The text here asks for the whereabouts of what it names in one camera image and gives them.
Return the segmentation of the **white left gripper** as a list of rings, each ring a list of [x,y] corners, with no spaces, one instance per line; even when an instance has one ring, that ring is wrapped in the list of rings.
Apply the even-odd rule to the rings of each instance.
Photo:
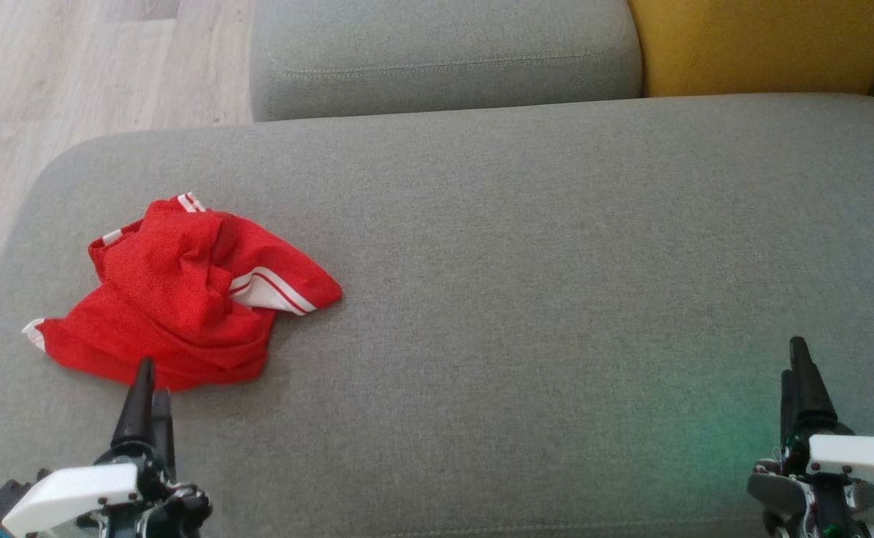
[[[210,497],[176,479],[170,392],[154,395],[152,358],[143,358],[121,409],[111,447],[92,466],[42,477],[2,516],[13,537],[43,537],[82,523],[98,537],[200,537]]]

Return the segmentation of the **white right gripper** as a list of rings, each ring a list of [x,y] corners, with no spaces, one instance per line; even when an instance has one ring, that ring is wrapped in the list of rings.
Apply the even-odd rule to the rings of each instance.
[[[781,374],[781,442],[748,477],[768,537],[874,537],[874,436],[839,424],[807,342],[792,337]]]

